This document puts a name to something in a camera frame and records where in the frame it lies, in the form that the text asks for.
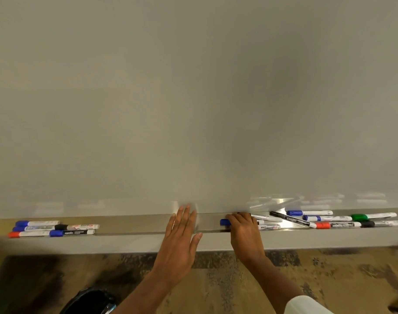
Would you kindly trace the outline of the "white sleeve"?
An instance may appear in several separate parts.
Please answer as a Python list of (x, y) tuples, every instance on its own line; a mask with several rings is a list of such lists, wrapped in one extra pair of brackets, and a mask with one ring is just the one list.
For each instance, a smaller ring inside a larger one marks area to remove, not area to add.
[(299, 295), (288, 301), (284, 314), (333, 314), (307, 295)]

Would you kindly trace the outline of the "black marker with white tip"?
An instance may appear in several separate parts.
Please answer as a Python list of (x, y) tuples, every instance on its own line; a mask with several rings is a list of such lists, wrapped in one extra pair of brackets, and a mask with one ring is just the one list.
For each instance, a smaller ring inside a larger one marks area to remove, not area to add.
[(292, 222), (292, 223), (295, 223), (295, 224), (298, 224), (298, 225), (301, 225), (304, 227), (309, 227), (309, 228), (314, 228), (314, 229), (317, 228), (317, 225), (313, 222), (309, 222), (309, 221), (305, 221), (305, 220), (302, 220), (302, 219), (299, 219), (299, 218), (296, 218), (293, 216), (285, 215), (285, 214), (277, 212), (277, 211), (270, 211), (269, 215), (273, 216), (273, 217), (281, 218), (285, 221)]

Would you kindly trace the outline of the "large whiteboard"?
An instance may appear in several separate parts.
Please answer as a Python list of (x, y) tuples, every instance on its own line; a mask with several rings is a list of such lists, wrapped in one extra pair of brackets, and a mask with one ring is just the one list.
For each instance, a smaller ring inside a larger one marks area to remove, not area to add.
[(0, 218), (398, 206), (398, 0), (0, 0)]

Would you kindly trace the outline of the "person's left forearm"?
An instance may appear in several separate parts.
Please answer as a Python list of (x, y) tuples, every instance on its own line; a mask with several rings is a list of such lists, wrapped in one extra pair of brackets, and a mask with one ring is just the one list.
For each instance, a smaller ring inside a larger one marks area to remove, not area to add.
[(172, 276), (151, 271), (110, 314), (155, 314), (179, 282)]

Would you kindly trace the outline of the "black cap white marker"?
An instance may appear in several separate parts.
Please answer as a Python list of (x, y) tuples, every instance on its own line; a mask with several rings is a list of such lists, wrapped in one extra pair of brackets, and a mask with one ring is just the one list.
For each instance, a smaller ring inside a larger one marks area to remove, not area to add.
[(398, 220), (394, 221), (367, 220), (360, 222), (360, 224), (361, 228), (398, 227)]

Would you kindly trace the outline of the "person's left hand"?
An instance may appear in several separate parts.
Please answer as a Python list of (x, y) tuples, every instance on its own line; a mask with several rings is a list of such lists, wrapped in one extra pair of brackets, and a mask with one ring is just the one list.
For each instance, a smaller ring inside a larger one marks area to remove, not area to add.
[(195, 256), (190, 256), (189, 246), (191, 238), (197, 234), (195, 233), (197, 213), (190, 206), (189, 221), (181, 235), (181, 218), (185, 207), (181, 206), (176, 213), (173, 213), (176, 217), (172, 232), (167, 238), (164, 235), (152, 270), (172, 276), (180, 282), (191, 270), (195, 261)]

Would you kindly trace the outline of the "green cap white marker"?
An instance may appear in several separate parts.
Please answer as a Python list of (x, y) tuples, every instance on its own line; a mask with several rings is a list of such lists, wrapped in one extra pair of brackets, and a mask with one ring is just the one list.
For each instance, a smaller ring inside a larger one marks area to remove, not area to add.
[(397, 213), (387, 212), (387, 213), (373, 213), (373, 214), (351, 214), (350, 217), (352, 218), (352, 221), (364, 222), (372, 219), (394, 218), (397, 217)]

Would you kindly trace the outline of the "person's right forearm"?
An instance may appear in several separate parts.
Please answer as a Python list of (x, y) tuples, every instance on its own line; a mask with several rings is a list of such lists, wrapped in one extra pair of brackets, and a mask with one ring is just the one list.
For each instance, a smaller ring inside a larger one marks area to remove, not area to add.
[(276, 314), (284, 314), (290, 300), (304, 295), (299, 286), (277, 269), (265, 255), (253, 254), (240, 261), (259, 283)]

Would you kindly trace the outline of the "blue cap whiteboard marker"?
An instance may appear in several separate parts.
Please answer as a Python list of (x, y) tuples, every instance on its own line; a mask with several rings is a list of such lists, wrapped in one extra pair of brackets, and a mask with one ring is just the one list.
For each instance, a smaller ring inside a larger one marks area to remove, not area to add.
[[(264, 220), (257, 219), (256, 221), (257, 221), (258, 225), (264, 225), (265, 224)], [(231, 222), (228, 219), (221, 219), (219, 224), (222, 227), (230, 227), (231, 226)]]

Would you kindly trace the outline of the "black glossy object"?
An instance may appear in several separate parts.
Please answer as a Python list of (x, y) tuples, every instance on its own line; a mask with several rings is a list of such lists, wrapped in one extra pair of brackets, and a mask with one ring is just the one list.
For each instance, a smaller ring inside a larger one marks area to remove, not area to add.
[(59, 314), (109, 314), (118, 305), (115, 295), (104, 288), (87, 288), (79, 291)]

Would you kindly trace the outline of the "red cap white marker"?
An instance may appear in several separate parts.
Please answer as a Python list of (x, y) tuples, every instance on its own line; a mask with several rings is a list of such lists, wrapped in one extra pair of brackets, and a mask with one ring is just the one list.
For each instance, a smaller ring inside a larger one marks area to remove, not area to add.
[(9, 232), (8, 238), (27, 238), (27, 237), (50, 237), (51, 231), (23, 231), (23, 232)]

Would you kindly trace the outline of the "plain white marker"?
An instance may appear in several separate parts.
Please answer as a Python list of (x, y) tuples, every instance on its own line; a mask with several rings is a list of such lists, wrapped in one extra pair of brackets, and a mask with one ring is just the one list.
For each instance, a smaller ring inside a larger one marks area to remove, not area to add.
[(283, 221), (282, 218), (279, 217), (274, 217), (274, 216), (265, 216), (265, 215), (255, 215), (255, 214), (250, 214), (251, 217), (254, 217), (258, 222), (264, 221), (264, 222), (272, 222), (272, 223), (281, 223)]

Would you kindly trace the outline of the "person's right hand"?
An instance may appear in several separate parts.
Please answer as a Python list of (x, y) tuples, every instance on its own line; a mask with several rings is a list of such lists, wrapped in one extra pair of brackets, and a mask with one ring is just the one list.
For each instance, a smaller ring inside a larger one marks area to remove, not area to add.
[(258, 230), (231, 230), (231, 245), (237, 258), (246, 266), (265, 257), (264, 246)]

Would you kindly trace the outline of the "black cap red label marker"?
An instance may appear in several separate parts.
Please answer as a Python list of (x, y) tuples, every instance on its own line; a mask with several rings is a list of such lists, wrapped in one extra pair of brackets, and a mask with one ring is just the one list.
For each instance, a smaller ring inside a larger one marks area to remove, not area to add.
[(100, 228), (99, 224), (81, 224), (81, 225), (66, 225), (58, 224), (54, 226), (54, 230), (97, 230)]

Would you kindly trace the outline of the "red cap black body marker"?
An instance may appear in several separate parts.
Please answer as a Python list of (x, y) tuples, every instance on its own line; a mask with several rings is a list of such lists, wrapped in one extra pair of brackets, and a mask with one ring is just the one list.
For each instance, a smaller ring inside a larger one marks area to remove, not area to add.
[(316, 222), (316, 229), (361, 228), (360, 222)]

